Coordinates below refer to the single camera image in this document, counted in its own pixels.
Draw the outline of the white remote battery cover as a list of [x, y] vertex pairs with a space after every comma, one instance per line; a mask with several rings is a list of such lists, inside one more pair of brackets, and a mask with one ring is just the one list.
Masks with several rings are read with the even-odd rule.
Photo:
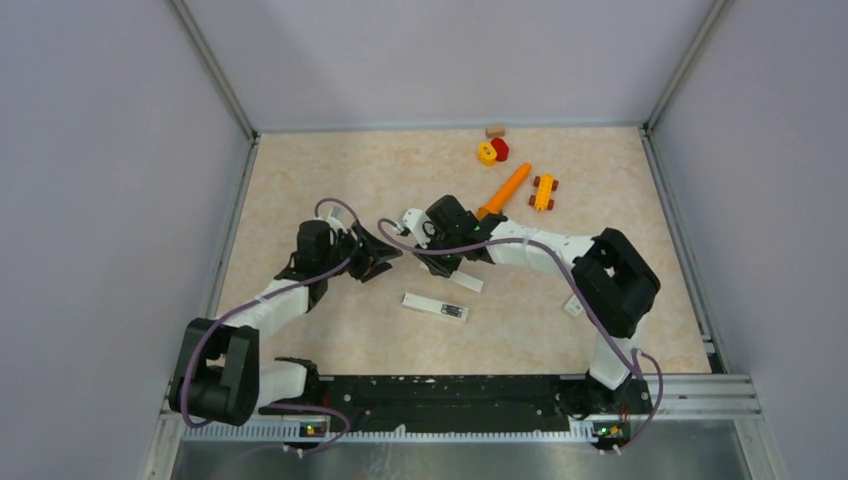
[[482, 280], [461, 271], [454, 272], [451, 275], [450, 280], [476, 293], [481, 293], [484, 285], [484, 282]]

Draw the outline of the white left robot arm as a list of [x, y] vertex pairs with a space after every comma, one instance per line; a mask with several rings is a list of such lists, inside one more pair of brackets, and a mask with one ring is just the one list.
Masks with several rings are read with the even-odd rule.
[[359, 222], [301, 223], [295, 251], [265, 290], [217, 319], [187, 325], [168, 393], [171, 410], [192, 428], [211, 422], [240, 426], [273, 398], [283, 398], [297, 413], [314, 410], [321, 388], [307, 377], [307, 366], [282, 360], [263, 367], [261, 344], [310, 312], [331, 278], [347, 274], [365, 283], [390, 270], [401, 254]]

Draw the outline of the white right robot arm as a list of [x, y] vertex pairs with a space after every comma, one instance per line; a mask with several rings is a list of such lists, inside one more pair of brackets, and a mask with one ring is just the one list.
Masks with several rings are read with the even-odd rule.
[[502, 214], [477, 219], [452, 195], [402, 218], [416, 242], [416, 257], [433, 275], [451, 278], [463, 260], [526, 267], [558, 275], [598, 330], [586, 385], [589, 404], [612, 412], [627, 397], [625, 380], [635, 374], [633, 350], [640, 323], [650, 312], [661, 283], [619, 230], [595, 236], [551, 233]]

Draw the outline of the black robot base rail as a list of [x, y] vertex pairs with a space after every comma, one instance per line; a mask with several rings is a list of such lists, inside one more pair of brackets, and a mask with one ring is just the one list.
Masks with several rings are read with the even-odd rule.
[[589, 376], [341, 375], [310, 381], [297, 406], [344, 414], [354, 433], [565, 432], [592, 414], [620, 417], [642, 400], [636, 380], [609, 390]]

